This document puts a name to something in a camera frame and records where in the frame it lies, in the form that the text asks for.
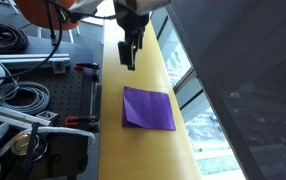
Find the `purple cloth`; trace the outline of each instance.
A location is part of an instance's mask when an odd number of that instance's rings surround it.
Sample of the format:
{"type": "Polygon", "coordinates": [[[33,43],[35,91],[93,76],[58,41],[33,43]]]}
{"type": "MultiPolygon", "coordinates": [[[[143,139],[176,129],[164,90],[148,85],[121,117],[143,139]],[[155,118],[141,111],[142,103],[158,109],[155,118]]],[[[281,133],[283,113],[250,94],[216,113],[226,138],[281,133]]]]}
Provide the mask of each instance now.
{"type": "Polygon", "coordinates": [[[169,95],[124,87],[122,126],[175,131],[169,95]]]}

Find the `purple napkin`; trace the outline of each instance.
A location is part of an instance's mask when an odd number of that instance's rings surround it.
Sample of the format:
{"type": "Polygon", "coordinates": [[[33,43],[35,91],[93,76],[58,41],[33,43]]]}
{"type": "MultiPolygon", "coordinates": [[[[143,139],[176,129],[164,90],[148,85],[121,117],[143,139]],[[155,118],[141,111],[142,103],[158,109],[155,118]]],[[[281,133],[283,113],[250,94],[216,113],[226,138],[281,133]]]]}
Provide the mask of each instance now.
{"type": "Polygon", "coordinates": [[[122,126],[175,131],[169,95],[124,87],[122,126]]]}

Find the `yellow table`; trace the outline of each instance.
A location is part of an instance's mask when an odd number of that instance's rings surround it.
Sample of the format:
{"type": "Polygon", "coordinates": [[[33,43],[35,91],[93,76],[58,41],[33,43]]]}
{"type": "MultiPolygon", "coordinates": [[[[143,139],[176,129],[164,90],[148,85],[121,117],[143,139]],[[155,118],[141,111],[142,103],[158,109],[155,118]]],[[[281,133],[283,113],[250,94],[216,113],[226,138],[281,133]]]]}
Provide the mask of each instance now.
{"type": "Polygon", "coordinates": [[[105,22],[99,180],[201,179],[151,23],[135,71],[120,65],[117,43],[123,38],[115,20],[105,22]],[[168,93],[177,130],[122,128],[124,86],[168,93]]]}

